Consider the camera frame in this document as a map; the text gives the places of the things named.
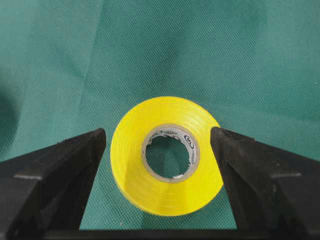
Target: gray tape core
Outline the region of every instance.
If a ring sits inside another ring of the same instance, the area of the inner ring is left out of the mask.
[[[187,149],[189,153],[189,167],[184,174],[174,176],[173,178],[167,178],[167,177],[158,175],[149,166],[146,158],[147,145],[150,145],[154,138],[160,137],[160,136],[177,139]],[[166,183],[182,182],[187,178],[189,178],[197,169],[199,164],[199,159],[200,159],[199,158],[200,151],[199,151],[198,143],[195,137],[184,127],[181,127],[175,124],[161,125],[154,128],[151,132],[149,132],[143,141],[141,154],[142,154],[143,164],[147,169],[147,171],[156,179]]]

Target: textured fabric surface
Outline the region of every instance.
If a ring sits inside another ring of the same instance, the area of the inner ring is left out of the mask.
[[[113,132],[136,104],[177,96],[224,128],[319,159],[319,13],[318,0],[2,0],[0,160],[102,127],[82,229],[235,228],[224,188],[185,216],[132,206],[113,180]]]

